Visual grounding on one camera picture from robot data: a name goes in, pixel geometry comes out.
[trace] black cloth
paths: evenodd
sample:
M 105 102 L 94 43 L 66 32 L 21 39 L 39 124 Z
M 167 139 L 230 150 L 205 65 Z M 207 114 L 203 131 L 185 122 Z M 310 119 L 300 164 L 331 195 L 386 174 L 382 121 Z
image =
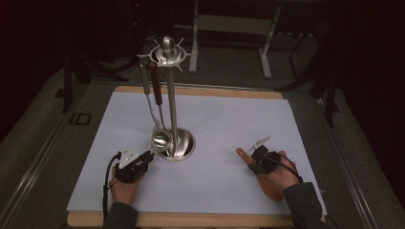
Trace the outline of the black cloth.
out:
M 322 207 L 312 183 L 300 183 L 287 188 L 284 195 L 298 229 L 328 228 L 321 221 Z M 125 203 L 115 202 L 110 208 L 105 229 L 135 228 L 138 211 Z
M 322 207 L 312 183 L 290 186 L 284 190 L 284 196 L 296 228 L 328 228 L 321 220 Z
M 107 218 L 104 221 L 105 229 L 134 229 L 137 223 L 138 211 L 132 206 L 114 202 L 110 208 Z

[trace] metal stand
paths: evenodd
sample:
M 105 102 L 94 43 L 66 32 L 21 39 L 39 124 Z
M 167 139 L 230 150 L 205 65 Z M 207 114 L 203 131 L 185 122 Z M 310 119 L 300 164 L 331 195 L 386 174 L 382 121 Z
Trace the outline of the metal stand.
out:
M 141 55 L 140 57 L 147 56 L 151 61 L 158 63 L 158 67 L 164 67 L 167 70 L 167 94 L 169 98 L 170 107 L 170 121 L 171 129 L 169 132 L 171 137 L 166 137 L 165 139 L 159 137 L 161 130 L 156 130 L 151 136 L 151 144 L 153 148 L 159 148 L 154 146 L 153 142 L 160 142 L 159 145 L 166 145 L 166 149 L 158 151 L 159 155 L 169 161 L 180 161 L 188 158 L 194 152 L 196 147 L 195 137 L 187 130 L 179 128 L 177 124 L 176 115 L 176 97 L 175 97 L 175 86 L 174 86 L 174 74 L 173 67 L 180 67 L 180 63 L 189 55 L 196 55 L 196 53 L 186 53 L 185 50 L 179 44 L 174 44 L 173 38 L 169 36 L 163 37 L 161 44 L 157 43 L 157 46 L 149 52 L 147 55 Z

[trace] black cable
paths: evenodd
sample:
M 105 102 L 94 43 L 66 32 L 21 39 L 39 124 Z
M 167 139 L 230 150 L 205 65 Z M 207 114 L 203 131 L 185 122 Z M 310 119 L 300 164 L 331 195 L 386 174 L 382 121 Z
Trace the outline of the black cable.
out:
M 58 229 L 63 229 L 68 226 L 68 222 L 64 222 Z
M 111 165 L 113 164 L 114 160 L 116 159 L 121 159 L 121 152 L 118 152 L 113 158 L 111 158 L 110 163 L 108 163 L 107 166 L 107 171 L 105 173 L 105 181 L 104 181 L 104 186 L 103 186 L 103 196 L 102 196 L 102 211 L 104 215 L 104 220 L 107 218 L 108 215 L 108 190 L 111 188 L 108 187 L 108 178 L 110 176 L 110 170 L 111 170 Z
M 298 175 L 297 167 L 295 167 L 294 163 L 292 163 L 292 161 L 291 161 L 288 157 L 286 157 L 286 156 L 284 156 L 284 155 L 280 155 L 280 154 L 279 154 L 279 156 L 282 156 L 283 158 L 285 158 L 286 160 L 288 160 L 288 162 L 292 165 L 292 167 L 294 167 L 294 170 L 295 170 L 295 172 L 297 173 L 296 176 L 299 176 L 299 175 Z
M 114 186 L 116 183 L 118 183 L 118 182 L 119 182 L 119 179 L 117 179 L 116 182 L 114 182 L 112 185 L 110 185 L 110 187 L 108 187 L 107 190 L 110 190 L 111 187 L 113 187 L 113 186 Z

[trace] human hand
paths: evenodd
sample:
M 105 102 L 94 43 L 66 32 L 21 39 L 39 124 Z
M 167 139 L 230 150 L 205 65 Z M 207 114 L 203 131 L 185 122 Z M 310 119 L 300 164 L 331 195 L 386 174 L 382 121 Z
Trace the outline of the human hand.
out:
M 288 159 L 285 158 L 285 156 L 287 156 L 286 152 L 280 151 L 278 154 L 281 155 L 281 163 L 285 164 L 293 171 L 296 171 L 295 163 L 290 162 Z M 284 166 L 278 166 L 277 169 L 273 172 L 260 176 L 269 179 L 275 186 L 283 191 L 289 186 L 299 183 L 298 177 L 290 170 L 286 169 Z
M 137 191 L 143 176 L 140 177 L 135 183 L 123 183 L 116 179 L 116 166 L 113 168 L 113 179 L 109 182 L 113 202 L 122 202 L 132 205 L 137 197 Z

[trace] round metal base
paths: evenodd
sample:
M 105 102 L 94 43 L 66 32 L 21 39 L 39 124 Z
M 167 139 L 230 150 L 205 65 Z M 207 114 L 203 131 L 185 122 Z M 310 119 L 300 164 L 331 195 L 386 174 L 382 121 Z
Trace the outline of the round metal base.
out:
M 181 161 L 193 154 L 196 148 L 196 138 L 189 131 L 178 128 L 178 144 L 174 144 L 169 149 L 158 152 L 161 157 L 169 161 Z

